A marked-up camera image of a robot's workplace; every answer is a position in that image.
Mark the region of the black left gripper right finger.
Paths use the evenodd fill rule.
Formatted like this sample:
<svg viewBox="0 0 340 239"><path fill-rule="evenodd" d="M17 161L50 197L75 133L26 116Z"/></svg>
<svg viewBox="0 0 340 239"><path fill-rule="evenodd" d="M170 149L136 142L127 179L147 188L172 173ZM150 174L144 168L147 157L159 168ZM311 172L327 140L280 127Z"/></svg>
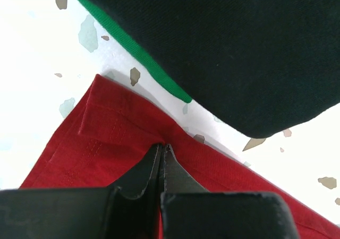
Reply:
<svg viewBox="0 0 340 239"><path fill-rule="evenodd" d="M209 192L166 145L160 163L160 210L164 238L294 239L292 214L272 192Z"/></svg>

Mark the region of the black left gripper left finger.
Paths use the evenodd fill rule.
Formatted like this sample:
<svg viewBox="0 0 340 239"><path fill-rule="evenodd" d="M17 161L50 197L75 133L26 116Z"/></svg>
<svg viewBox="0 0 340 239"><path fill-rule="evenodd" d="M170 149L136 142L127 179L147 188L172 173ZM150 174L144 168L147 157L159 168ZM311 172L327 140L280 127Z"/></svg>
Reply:
<svg viewBox="0 0 340 239"><path fill-rule="evenodd" d="M162 146L106 187L1 191L1 238L157 238Z"/></svg>

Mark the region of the red t shirt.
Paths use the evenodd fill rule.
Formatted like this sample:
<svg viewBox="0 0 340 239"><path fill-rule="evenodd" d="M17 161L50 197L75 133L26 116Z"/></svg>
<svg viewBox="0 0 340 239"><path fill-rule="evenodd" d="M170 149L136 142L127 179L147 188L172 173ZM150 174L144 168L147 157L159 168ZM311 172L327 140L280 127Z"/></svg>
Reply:
<svg viewBox="0 0 340 239"><path fill-rule="evenodd" d="M339 238L339 228L239 162L189 136L157 106L96 75L54 132L23 188L97 187L113 183L155 144L213 192L270 191L288 204L301 238Z"/></svg>

